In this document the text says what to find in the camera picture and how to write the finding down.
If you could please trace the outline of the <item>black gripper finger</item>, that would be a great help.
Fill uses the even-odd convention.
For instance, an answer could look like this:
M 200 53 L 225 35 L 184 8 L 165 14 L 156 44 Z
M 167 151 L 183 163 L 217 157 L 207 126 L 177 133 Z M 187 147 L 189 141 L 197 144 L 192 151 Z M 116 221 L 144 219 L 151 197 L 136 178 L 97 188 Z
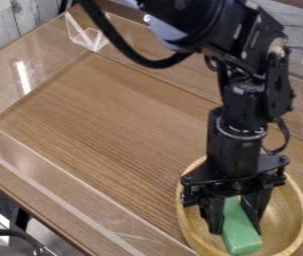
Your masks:
M 200 217 L 205 220 L 208 225 L 208 231 L 220 235 L 224 223 L 224 199 L 203 197 L 199 200 L 199 212 Z
M 240 206 L 257 234 L 261 234 L 260 219 L 263 217 L 265 207 L 271 199 L 271 193 L 272 187 L 244 194 L 240 200 Z

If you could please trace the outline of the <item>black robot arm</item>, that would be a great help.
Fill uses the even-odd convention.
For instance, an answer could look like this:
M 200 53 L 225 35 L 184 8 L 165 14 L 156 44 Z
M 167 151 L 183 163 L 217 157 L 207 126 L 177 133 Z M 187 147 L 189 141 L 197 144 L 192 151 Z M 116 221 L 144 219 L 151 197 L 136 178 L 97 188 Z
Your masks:
M 225 201 L 239 196 L 257 227 L 288 164 L 280 149 L 263 146 L 271 123 L 290 134 L 282 119 L 294 100 L 283 26 L 249 0 L 136 0 L 136 6 L 164 45 L 209 52 L 205 65 L 217 73 L 221 105 L 208 114 L 205 160 L 181 177 L 183 204 L 199 207 L 219 234 Z

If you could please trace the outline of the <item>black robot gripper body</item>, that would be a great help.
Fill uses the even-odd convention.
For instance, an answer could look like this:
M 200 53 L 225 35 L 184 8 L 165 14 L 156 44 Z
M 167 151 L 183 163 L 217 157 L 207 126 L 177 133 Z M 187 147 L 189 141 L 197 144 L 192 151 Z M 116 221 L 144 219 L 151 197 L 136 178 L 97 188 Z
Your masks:
M 205 158 L 180 178 L 185 207 L 199 205 L 203 197 L 225 200 L 284 184 L 290 160 L 280 150 L 260 152 L 265 135 L 267 126 L 237 133 L 225 125 L 221 109 L 209 112 Z

